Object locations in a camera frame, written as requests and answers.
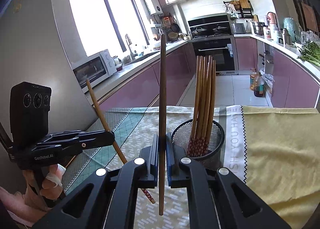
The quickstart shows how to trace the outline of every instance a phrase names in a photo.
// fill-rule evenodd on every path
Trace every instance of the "plastic bottle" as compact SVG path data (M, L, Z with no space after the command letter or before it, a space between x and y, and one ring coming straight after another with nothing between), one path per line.
M263 97L263 87L264 87L264 80L260 72L257 73L257 76L254 79L254 96L255 97Z
M254 68L254 69L251 69L251 70L252 70L252 72L250 74L250 90L253 90L253 88L254 88L254 79L257 76L257 69Z

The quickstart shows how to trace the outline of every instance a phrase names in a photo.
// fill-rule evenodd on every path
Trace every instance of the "black mesh cup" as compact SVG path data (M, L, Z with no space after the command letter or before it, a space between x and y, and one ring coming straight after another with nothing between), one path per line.
M191 128L192 120L185 121L175 128L171 135L173 145L182 147L186 154L190 142ZM221 125L216 121L212 121L212 130L207 154L201 157L190 158L199 161L205 168L217 170L221 166L220 149L224 143L224 138L225 134Z

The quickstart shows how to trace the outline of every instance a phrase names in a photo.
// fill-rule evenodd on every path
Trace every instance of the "faucet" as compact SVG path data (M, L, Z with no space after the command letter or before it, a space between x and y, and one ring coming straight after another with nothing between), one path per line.
M131 39L129 38L128 34L126 34L124 37L125 37L125 41L127 42L127 45L128 45L129 51L130 51L130 59L131 59L131 61L133 61L135 58L133 57L133 53L130 48L130 45L132 44Z

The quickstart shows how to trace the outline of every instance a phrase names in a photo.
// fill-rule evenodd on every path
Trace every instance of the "water heater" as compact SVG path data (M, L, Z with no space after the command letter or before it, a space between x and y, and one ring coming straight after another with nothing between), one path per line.
M158 0L145 0L151 15L162 14L162 9Z

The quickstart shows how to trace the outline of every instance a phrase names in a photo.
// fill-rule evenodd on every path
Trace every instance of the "sink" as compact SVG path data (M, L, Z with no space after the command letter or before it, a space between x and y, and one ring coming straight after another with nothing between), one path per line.
M159 52L159 50L158 50L158 51L154 51L154 52L150 52L150 53L148 53L148 54L146 54L146 55L143 55L142 57L139 57L139 58L131 61L131 62L128 63L127 65L130 65L130 64L133 64L133 63L136 63L136 62L140 62L140 61L146 59L147 57L150 57L150 56L152 56L152 55L154 55L154 54L156 54L156 53L158 53L158 52Z

